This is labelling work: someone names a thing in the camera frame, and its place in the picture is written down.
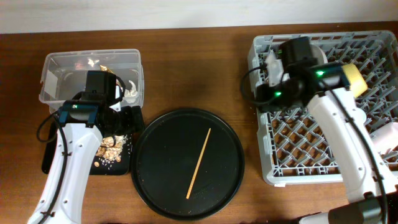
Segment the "white tissue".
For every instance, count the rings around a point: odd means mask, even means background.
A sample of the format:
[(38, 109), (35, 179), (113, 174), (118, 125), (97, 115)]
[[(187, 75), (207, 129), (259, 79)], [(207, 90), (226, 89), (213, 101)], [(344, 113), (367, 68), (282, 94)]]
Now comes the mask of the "white tissue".
[(137, 96), (138, 96), (138, 91), (137, 91), (137, 88), (136, 88), (136, 84), (132, 80), (129, 80), (129, 83), (131, 84), (131, 89), (130, 90), (128, 90), (128, 89), (125, 90), (124, 99), (128, 103), (134, 103), (136, 101)]

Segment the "grey round plate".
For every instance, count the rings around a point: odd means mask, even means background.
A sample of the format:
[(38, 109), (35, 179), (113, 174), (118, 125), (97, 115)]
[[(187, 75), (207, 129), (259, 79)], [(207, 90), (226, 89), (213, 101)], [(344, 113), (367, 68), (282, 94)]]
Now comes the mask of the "grey round plate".
[(319, 46), (316, 46), (314, 44), (311, 44), (310, 46), (311, 46), (312, 54), (316, 58), (318, 64), (322, 65), (322, 64), (328, 63), (326, 54)]

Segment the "wooden chopstick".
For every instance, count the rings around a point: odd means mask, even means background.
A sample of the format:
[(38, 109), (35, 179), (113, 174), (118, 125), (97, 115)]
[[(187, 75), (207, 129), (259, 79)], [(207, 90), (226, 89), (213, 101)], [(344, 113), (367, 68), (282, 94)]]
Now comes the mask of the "wooden chopstick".
[(201, 160), (202, 160), (202, 158), (203, 158), (203, 155), (204, 155), (204, 152), (205, 152), (205, 149), (206, 149), (206, 145), (207, 145), (208, 139), (209, 139), (209, 137), (210, 137), (210, 133), (211, 133), (211, 128), (208, 129), (208, 132), (207, 132), (205, 141), (204, 141), (203, 146), (202, 146), (202, 148), (201, 148), (200, 155), (199, 155), (199, 157), (198, 157), (197, 164), (196, 164), (196, 166), (195, 166), (195, 170), (194, 170), (194, 173), (193, 173), (193, 175), (192, 175), (192, 179), (191, 179), (191, 181), (190, 181), (190, 185), (189, 185), (189, 188), (188, 188), (188, 190), (187, 190), (187, 194), (186, 194), (186, 196), (185, 196), (185, 198), (186, 198), (187, 200), (190, 198), (190, 195), (191, 195), (191, 192), (192, 192), (192, 188), (193, 188), (193, 186), (194, 186), (194, 183), (195, 183), (195, 180), (196, 180), (196, 177), (197, 177), (197, 174), (198, 174), (198, 170), (199, 170), (199, 168), (200, 168)]

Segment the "pink cup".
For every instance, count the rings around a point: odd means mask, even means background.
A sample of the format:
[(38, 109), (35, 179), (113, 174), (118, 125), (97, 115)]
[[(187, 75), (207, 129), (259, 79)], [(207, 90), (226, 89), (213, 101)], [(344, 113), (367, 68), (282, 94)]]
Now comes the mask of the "pink cup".
[(370, 134), (378, 153), (386, 154), (397, 147), (397, 126), (397, 122), (390, 122)]

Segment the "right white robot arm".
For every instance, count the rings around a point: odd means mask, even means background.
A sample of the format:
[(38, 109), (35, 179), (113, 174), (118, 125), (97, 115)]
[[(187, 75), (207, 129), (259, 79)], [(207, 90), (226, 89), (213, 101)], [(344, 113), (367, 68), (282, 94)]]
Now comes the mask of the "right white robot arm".
[(385, 165), (355, 105), (366, 83), (355, 65), (293, 63), (289, 79), (260, 86), (254, 104), (275, 111), (299, 102), (315, 118), (338, 164), (349, 203), (294, 223), (397, 223), (397, 177)]

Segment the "yellow bowl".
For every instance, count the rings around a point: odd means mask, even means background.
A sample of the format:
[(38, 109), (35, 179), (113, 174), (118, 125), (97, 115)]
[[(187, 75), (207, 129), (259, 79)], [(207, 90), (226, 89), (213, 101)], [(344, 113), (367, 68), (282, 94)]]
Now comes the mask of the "yellow bowl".
[(368, 86), (355, 64), (342, 66), (343, 72), (349, 81), (349, 88), (355, 98), (367, 91)]

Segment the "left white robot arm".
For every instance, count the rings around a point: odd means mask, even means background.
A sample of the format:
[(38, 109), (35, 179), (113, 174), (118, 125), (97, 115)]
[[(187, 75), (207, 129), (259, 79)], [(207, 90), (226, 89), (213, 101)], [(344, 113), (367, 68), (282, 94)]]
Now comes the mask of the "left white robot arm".
[(103, 138), (144, 128), (140, 106), (114, 110), (99, 101), (68, 100), (55, 113), (57, 143), (44, 191), (29, 223), (81, 223), (93, 159)]

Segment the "food scraps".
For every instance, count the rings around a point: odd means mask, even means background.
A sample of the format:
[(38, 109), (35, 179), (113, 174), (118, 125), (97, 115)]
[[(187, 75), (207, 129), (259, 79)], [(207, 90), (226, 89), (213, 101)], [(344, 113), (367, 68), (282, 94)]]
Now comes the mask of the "food scraps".
[(110, 166), (114, 163), (120, 163), (122, 160), (123, 146), (127, 142), (127, 136), (111, 136), (104, 138), (98, 148), (95, 161), (95, 167)]

